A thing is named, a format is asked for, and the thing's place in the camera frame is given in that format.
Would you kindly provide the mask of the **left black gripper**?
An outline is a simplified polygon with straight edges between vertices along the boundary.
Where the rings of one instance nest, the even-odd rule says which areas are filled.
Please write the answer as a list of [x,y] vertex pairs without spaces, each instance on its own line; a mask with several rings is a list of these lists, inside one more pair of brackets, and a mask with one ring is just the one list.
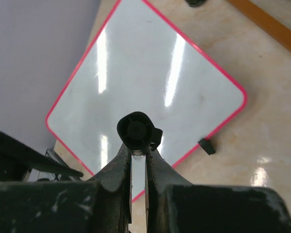
[[30,170],[82,177],[83,173],[62,165],[0,132],[0,182],[23,181]]

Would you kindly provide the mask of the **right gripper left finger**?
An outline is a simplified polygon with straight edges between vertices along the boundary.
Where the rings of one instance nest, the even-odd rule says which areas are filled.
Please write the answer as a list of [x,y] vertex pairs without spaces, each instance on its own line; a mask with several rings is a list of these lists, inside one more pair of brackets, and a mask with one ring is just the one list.
[[128,233],[132,204],[131,153],[122,144],[117,155],[90,181],[98,185],[93,228],[98,233]]

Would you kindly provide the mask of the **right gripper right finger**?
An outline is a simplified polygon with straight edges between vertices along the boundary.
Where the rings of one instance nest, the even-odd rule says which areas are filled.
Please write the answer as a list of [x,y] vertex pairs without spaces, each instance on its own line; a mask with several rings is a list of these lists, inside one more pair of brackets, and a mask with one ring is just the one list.
[[177,207],[172,200],[175,186],[193,185],[176,172],[157,150],[145,155],[145,203],[148,233],[177,232]]

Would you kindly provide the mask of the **white marker pen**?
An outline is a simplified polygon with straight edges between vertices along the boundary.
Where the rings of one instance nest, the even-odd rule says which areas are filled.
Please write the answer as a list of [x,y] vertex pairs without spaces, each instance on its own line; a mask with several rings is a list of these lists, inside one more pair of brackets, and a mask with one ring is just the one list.
[[162,158],[158,147],[162,142],[163,131],[156,128],[143,112],[132,112],[121,118],[116,127],[122,145],[116,158],[132,157],[141,162],[147,156]]

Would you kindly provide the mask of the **pink framed whiteboard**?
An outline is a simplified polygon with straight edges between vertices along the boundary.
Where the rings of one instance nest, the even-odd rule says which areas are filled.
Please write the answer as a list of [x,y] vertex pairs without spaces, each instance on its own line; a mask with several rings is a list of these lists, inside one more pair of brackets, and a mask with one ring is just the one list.
[[117,154],[118,121],[135,111],[163,131],[158,151],[180,164],[246,105],[245,89],[146,0],[119,0],[46,117],[91,173]]

